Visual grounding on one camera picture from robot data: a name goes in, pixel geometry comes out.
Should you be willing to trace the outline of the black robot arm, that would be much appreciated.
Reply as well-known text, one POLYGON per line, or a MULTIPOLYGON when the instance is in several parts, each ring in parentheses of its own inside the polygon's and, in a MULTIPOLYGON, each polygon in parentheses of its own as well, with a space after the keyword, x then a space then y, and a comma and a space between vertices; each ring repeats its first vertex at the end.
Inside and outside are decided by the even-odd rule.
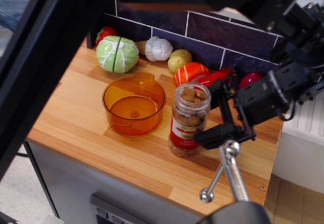
MULTIPOLYGON (((296 0, 119 0, 133 16, 173 31, 184 12, 232 8, 288 44, 288 55, 303 67, 323 67, 323 21, 296 0)), ((98 27, 112 0, 19 0, 23 8, 1 58, 1 174, 44 108, 83 38, 98 27)))

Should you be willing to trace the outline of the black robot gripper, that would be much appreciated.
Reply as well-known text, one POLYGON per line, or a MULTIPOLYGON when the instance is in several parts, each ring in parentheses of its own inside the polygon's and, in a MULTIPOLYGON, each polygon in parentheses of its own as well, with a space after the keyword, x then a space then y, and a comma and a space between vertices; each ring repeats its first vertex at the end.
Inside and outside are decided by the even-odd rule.
POLYGON ((211 109, 220 107, 223 123, 194 136, 203 148, 218 148, 225 141, 255 139, 254 126, 282 116, 291 103, 291 76, 270 71, 262 79, 239 88, 236 76, 218 80, 208 87, 211 109))

